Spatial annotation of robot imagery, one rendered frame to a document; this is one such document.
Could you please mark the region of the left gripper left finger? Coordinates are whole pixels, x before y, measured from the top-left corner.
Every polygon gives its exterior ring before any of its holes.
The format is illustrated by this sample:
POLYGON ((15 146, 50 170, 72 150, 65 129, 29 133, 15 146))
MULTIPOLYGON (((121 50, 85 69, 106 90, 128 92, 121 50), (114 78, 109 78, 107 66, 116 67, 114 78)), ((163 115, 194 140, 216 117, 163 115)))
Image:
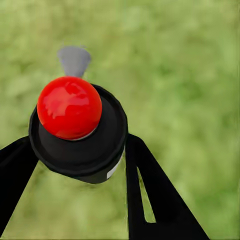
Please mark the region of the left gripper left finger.
POLYGON ((19 138, 0 150, 0 237, 38 161, 29 136, 19 138))

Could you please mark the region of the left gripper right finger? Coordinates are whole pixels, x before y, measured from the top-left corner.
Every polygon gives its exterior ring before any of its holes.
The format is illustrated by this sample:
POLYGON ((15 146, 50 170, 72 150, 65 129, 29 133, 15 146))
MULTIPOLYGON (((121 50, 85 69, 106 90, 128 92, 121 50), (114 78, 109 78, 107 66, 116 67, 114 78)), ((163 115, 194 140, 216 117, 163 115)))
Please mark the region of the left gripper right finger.
POLYGON ((210 240, 145 142, 125 143, 129 240, 210 240), (145 220, 139 168, 156 223, 145 220))

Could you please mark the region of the pesticide atomizer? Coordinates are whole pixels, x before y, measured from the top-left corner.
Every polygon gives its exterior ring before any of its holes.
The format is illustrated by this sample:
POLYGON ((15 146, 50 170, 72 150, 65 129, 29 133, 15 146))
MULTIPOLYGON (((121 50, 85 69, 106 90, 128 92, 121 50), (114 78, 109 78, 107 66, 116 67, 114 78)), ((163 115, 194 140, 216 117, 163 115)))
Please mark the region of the pesticide atomizer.
POLYGON ((82 79, 90 52, 69 45, 57 54, 65 76, 52 80, 38 96, 28 131, 32 149, 52 172, 101 184, 122 159, 127 115, 111 92, 82 79))

